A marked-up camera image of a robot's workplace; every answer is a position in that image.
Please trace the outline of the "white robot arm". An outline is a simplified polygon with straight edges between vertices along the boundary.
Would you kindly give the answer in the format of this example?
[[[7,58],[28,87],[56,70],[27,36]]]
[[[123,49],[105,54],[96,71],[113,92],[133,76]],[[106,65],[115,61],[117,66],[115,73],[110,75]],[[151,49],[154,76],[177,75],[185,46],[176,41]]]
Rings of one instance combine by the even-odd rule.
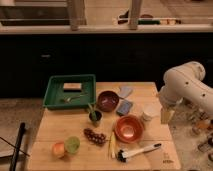
[[[164,73],[164,85],[158,92],[162,124],[169,123],[182,99],[189,100],[213,117],[213,88],[202,82],[205,74],[204,66],[196,61],[172,67]]]

